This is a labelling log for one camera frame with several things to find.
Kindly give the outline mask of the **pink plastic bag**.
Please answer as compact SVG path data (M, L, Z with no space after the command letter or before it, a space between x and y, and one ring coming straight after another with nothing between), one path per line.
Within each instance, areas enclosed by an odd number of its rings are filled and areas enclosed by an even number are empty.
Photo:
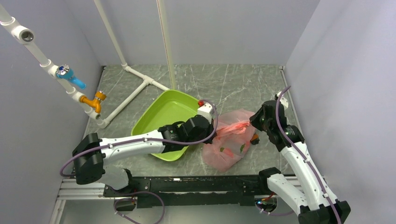
M208 166L225 172L241 160L251 146L255 128L249 118L255 113L238 109L219 116L216 137L204 144L201 158Z

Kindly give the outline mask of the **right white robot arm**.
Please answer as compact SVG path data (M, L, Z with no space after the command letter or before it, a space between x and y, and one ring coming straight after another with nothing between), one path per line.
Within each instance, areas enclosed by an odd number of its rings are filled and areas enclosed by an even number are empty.
M300 130L287 123L284 106L275 100L266 101L249 120L253 127L267 134L301 186L301 189L295 187L273 167L259 172L259 191L281 197L300 224L343 224L351 208L347 201L338 199L320 175Z

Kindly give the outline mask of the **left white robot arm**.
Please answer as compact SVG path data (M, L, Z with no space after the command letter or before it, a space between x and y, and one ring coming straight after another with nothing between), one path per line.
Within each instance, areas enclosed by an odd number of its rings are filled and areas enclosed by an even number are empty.
M181 151L199 143L212 143L217 121L196 115L186 122L178 121L157 130L120 139L100 139L97 133L85 136L72 152L75 178L79 185L100 182L122 196L134 190L128 169L113 169L111 164L141 154L164 154Z

